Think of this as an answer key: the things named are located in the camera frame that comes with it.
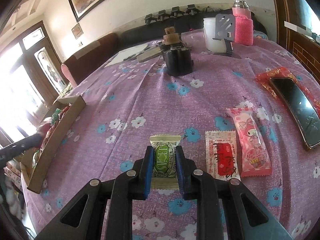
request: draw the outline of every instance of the cardboard box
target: cardboard box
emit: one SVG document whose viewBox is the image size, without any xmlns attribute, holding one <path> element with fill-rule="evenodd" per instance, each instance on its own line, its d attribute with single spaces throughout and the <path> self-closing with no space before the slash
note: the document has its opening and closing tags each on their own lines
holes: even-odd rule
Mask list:
<svg viewBox="0 0 320 240">
<path fill-rule="evenodd" d="M 40 194 L 41 192 L 43 181 L 47 175 L 51 161 L 55 157 L 59 145 L 66 136 L 73 122 L 76 120 L 82 109 L 86 106 L 86 103 L 81 96 L 59 98 L 53 103 L 52 107 L 43 118 L 45 119 L 46 117 L 52 116 L 57 108 L 62 110 L 69 103 L 72 104 L 71 107 L 64 114 L 63 118 L 52 133 L 33 172 L 32 157 L 35 153 L 34 148 L 25 151 L 20 162 L 21 172 L 27 184 L 27 189 L 37 194 Z"/>
</svg>

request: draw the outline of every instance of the wall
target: wall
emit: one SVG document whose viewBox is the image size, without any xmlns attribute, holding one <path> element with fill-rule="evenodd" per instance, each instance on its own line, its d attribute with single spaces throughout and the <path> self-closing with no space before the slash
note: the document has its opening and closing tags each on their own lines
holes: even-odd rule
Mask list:
<svg viewBox="0 0 320 240">
<path fill-rule="evenodd" d="M 249 6 L 275 11 L 273 0 L 247 1 Z M 105 0 L 80 21 L 84 34 L 77 40 L 71 32 L 71 29 L 76 25 L 76 20 L 68 0 L 49 0 L 44 19 L 47 31 L 51 34 L 50 38 L 56 44 L 55 49 L 61 52 L 61 60 L 63 61 L 80 49 L 78 47 L 79 42 L 86 45 L 104 34 L 112 32 L 117 27 L 134 19 L 144 17 L 149 13 L 191 3 L 233 3 L 233 0 Z M 270 32 L 271 39 L 275 40 L 275 16 L 265 22 L 263 22 L 263 16 L 257 15 L 257 18 L 261 20 Z"/>
</svg>

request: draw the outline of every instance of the purple tablecloth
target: purple tablecloth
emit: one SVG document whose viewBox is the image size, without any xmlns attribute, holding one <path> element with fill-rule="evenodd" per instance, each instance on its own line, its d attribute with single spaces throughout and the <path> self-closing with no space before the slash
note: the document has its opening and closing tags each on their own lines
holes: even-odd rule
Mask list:
<svg viewBox="0 0 320 240">
<path fill-rule="evenodd" d="M 255 39 L 250 47 L 234 44 L 234 53 L 239 59 L 194 50 L 194 71 L 182 77 L 167 75 L 162 57 L 103 65 L 74 88 L 71 95 L 81 94 L 87 106 L 60 145 L 41 194 L 28 191 L 23 183 L 36 231 L 90 179 L 110 180 L 130 169 L 144 156 L 151 135 L 182 135 L 186 157 L 206 170 L 205 131 L 234 130 L 225 109 L 247 105 L 257 114 L 273 172 L 242 182 L 293 237 L 307 236 L 320 214 L 320 148 L 303 149 L 290 113 L 254 78 L 285 66 L 314 96 L 320 94 L 319 84 L 271 41 Z M 178 191 L 151 190 L 148 200 L 134 201 L 132 214 L 134 240 L 196 239 L 196 202 L 183 200 Z"/>
</svg>

